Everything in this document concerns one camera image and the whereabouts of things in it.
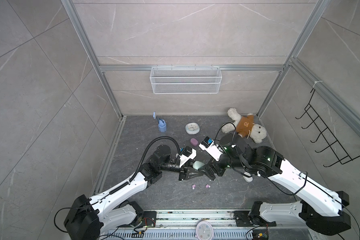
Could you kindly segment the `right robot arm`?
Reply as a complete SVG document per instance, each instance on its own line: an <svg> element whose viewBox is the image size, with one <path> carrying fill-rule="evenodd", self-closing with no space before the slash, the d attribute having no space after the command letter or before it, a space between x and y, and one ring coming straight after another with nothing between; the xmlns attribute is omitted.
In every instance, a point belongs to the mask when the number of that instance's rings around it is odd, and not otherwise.
<svg viewBox="0 0 360 240"><path fill-rule="evenodd" d="M199 169L211 180L232 169L244 177L265 178L276 188L287 189L285 195L299 198L289 204L254 202L249 212L254 225L304 223L317 233L334 236L351 229L356 219L347 208L347 193L323 187L270 147L252 148L235 133L226 134L219 141L206 137L199 147L212 157Z"/></svg>

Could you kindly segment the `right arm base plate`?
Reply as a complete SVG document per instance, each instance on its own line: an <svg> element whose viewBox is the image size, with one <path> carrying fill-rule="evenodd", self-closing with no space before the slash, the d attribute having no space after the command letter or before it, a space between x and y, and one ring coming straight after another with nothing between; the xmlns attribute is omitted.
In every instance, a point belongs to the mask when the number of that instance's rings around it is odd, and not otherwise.
<svg viewBox="0 0 360 240"><path fill-rule="evenodd" d="M251 214L250 211L234 211L234 219L237 227L275 227L276 222L267 222L260 216Z"/></svg>

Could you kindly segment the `white earbud case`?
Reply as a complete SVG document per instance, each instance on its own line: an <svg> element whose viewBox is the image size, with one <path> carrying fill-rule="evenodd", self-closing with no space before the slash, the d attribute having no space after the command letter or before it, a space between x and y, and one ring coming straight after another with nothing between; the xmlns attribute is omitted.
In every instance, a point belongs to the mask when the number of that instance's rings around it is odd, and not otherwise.
<svg viewBox="0 0 360 240"><path fill-rule="evenodd" d="M245 177L245 176L243 176L243 178L245 179L245 181L247 182L247 183L251 183L252 181L253 181L253 177Z"/></svg>

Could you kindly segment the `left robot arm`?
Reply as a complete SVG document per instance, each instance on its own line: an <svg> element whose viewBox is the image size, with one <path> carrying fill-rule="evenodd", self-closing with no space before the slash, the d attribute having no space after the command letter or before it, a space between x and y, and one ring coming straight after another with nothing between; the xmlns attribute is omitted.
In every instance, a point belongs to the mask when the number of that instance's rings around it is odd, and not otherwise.
<svg viewBox="0 0 360 240"><path fill-rule="evenodd" d="M62 232L72 240L98 240L107 238L112 228L138 225L144 212L137 203L126 203L128 198L156 183L163 171L179 173L180 181L203 176L204 163L195 161L196 155L195 149L180 148L172 137L153 139L131 176L100 194L75 199L68 209Z"/></svg>

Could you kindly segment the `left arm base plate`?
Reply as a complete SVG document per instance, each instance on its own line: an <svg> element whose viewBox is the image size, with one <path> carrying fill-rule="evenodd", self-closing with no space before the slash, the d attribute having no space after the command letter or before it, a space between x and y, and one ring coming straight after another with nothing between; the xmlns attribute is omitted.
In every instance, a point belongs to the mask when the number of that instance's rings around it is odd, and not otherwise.
<svg viewBox="0 0 360 240"><path fill-rule="evenodd" d="M154 227L156 225L157 212L156 211L144 211L142 214L138 214L138 216L130 223L126 225L121 225L122 228L137 228L142 227Z"/></svg>

